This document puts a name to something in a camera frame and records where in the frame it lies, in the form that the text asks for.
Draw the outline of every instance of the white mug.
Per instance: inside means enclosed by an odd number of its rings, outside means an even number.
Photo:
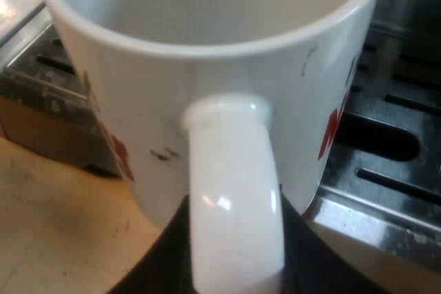
[[[279,184],[302,213],[375,2],[46,0],[139,207],[190,195],[199,293],[278,290]]]

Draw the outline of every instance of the mug rim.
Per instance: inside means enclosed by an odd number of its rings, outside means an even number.
[[[346,0],[335,10],[307,25],[262,39],[229,44],[181,45],[159,43],[127,36],[92,22],[73,10],[65,0],[46,0],[50,9],[76,31],[98,43],[128,52],[168,59],[222,59],[267,53],[285,48],[337,25],[369,0]]]

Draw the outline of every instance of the black base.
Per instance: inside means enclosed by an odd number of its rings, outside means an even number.
[[[349,266],[305,223],[282,197],[285,228],[283,294],[386,293]],[[110,294],[196,293],[192,286],[189,200],[181,206],[153,247]]]

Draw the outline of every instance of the espresso machine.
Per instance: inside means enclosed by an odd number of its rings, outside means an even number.
[[[436,272],[440,20],[440,0],[378,0],[325,174],[303,216]],[[0,136],[119,176],[42,0],[0,0]]]

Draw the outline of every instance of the red print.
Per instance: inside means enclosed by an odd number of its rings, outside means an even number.
[[[101,129],[103,130],[105,139],[109,143],[113,152],[116,154],[116,161],[119,165],[120,170],[123,172],[123,174],[127,176],[127,178],[133,180],[134,178],[129,165],[129,154],[127,152],[127,148],[125,148],[123,142],[118,140],[117,137],[115,137],[113,134],[109,134],[103,123],[100,122],[100,125]]]
[[[343,109],[345,108],[348,92],[346,93],[345,97],[343,98],[342,105],[340,109],[336,109],[329,115],[328,125],[326,126],[325,136],[323,137],[322,146],[320,147],[320,152],[318,153],[318,159],[320,160],[323,156],[323,154],[326,151],[326,148],[332,144],[332,141],[334,140],[334,136],[336,135],[338,123],[340,122],[340,119],[343,114]]]

